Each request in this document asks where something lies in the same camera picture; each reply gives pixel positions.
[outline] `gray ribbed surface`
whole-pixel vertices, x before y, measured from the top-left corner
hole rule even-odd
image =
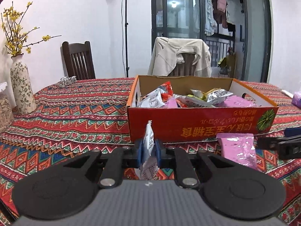
[[[124,180],[103,189],[75,216],[36,221],[22,216],[14,226],[285,226],[277,218],[241,222],[212,211],[195,190],[179,188],[174,181]]]

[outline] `red tablecloth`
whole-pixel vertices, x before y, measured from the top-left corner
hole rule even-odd
[[[131,145],[128,133],[126,101],[131,78],[77,81],[66,88],[51,85],[36,94],[35,112],[15,115],[14,123],[0,134],[0,198],[16,213],[11,200],[13,185],[23,177],[65,161],[77,153],[100,149],[112,152],[119,145]],[[270,136],[282,136],[283,129],[301,126],[301,110],[291,99],[270,84],[248,85],[279,104]],[[170,144],[196,152],[206,149],[220,153],[217,142]],[[287,199],[279,217],[297,225],[301,211],[301,159],[281,161],[271,151],[257,150],[258,169],[280,179]],[[125,177],[136,179],[133,169]],[[171,169],[159,170],[157,179],[173,179]],[[5,218],[0,214],[0,221]]]

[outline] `cardboard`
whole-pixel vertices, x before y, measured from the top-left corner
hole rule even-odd
[[[254,108],[138,108],[142,96],[170,81],[176,94],[191,94],[190,89],[207,92],[223,88],[237,96],[250,95],[260,107]],[[131,141],[143,138],[146,124],[152,120],[155,138],[163,142],[189,142],[215,137],[217,133],[266,133],[277,113],[277,104],[232,78],[196,76],[137,76],[127,102]]]

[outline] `pink jacket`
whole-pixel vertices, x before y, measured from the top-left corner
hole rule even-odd
[[[217,0],[217,9],[223,13],[226,11],[227,0]]]

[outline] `white jacket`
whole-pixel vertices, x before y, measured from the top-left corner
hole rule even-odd
[[[203,40],[166,37],[156,38],[148,75],[168,76],[177,63],[185,63],[182,53],[195,53],[195,76],[211,76],[211,55]]]

